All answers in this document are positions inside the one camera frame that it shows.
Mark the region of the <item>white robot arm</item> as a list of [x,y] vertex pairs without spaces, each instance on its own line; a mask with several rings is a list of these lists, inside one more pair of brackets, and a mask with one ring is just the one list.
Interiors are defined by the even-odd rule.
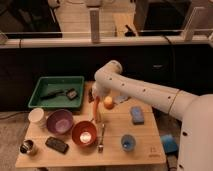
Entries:
[[94,74],[93,97],[111,90],[136,98],[182,122],[177,171],[213,171],[213,94],[186,91],[127,78],[111,60]]

